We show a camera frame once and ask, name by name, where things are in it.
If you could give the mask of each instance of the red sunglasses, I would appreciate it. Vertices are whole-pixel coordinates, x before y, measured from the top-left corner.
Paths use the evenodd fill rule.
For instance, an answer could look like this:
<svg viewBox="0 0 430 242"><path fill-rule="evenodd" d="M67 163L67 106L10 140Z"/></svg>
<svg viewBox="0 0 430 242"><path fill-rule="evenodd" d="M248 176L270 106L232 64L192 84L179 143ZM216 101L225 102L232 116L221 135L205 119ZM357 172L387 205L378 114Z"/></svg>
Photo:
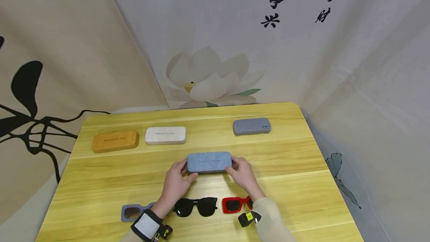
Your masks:
<svg viewBox="0 0 430 242"><path fill-rule="evenodd" d="M250 197L242 199L240 197L227 197L222 200L222 211L224 213L236 213L242 209L243 203L248 205L249 209L252 209L252 200Z"/></svg>

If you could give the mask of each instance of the wrist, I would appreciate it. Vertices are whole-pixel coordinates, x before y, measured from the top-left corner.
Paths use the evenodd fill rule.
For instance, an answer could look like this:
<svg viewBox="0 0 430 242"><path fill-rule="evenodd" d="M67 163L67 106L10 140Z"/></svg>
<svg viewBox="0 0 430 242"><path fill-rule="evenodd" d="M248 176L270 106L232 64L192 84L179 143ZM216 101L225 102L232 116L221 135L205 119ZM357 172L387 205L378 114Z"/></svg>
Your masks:
<svg viewBox="0 0 430 242"><path fill-rule="evenodd" d="M266 197L266 195L264 194L263 190L260 188L260 185L258 185L257 182L255 182L255 184L250 185L245 190L249 194L249 197L251 197L251 200L253 202Z"/></svg>
<svg viewBox="0 0 430 242"><path fill-rule="evenodd" d="M160 197L157 202L150 208L160 219L164 219L167 214L173 209L176 202L167 198Z"/></svg>

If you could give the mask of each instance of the wrist device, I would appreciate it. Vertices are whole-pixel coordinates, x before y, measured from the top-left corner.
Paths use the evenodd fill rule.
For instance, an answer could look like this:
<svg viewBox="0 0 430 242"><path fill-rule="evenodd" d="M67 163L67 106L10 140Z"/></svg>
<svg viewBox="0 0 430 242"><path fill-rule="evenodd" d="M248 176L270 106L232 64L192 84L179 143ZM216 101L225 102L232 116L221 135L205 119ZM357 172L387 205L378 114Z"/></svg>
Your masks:
<svg viewBox="0 0 430 242"><path fill-rule="evenodd" d="M237 219L242 227L247 227L253 221L257 224L261 220L261 215L251 211L250 213L242 213Z"/></svg>
<svg viewBox="0 0 430 242"><path fill-rule="evenodd" d="M132 230L143 241L151 242L161 225L162 219L147 209L132 224Z"/></svg>

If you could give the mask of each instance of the red frame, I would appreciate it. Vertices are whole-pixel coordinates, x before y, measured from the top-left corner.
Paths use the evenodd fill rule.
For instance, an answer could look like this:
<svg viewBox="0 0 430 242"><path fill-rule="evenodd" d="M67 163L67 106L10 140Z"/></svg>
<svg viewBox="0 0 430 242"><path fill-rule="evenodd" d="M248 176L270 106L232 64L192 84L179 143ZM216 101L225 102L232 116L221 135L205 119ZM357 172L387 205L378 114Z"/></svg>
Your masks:
<svg viewBox="0 0 430 242"><path fill-rule="evenodd" d="M225 207L225 204L226 204L227 201L230 201L230 200L238 200L240 202L240 208L238 210L234 210L234 211L227 210L227 208ZM249 200L251 200L251 197L249 197L249 196L246 197L245 199L242 199L240 197L227 197L227 198L223 198L223 200L222 200L222 211L224 213L226 213L226 214L239 212L242 209L243 203L246 203L246 205L248 206L248 208L252 209L249 206L249 204L248 204Z"/></svg>

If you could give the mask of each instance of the black sunglasses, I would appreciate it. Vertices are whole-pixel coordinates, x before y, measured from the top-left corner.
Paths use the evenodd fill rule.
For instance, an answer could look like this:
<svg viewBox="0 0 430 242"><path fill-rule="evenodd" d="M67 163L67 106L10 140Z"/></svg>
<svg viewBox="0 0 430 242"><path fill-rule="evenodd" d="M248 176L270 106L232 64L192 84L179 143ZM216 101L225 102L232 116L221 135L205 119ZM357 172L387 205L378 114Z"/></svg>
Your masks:
<svg viewBox="0 0 430 242"><path fill-rule="evenodd" d="M215 213L217 198L215 197L204 197L201 199L187 199L181 198L176 202L173 211L179 217L188 217L193 211L194 204L197 204L197 209L203 217L212 216Z"/></svg>

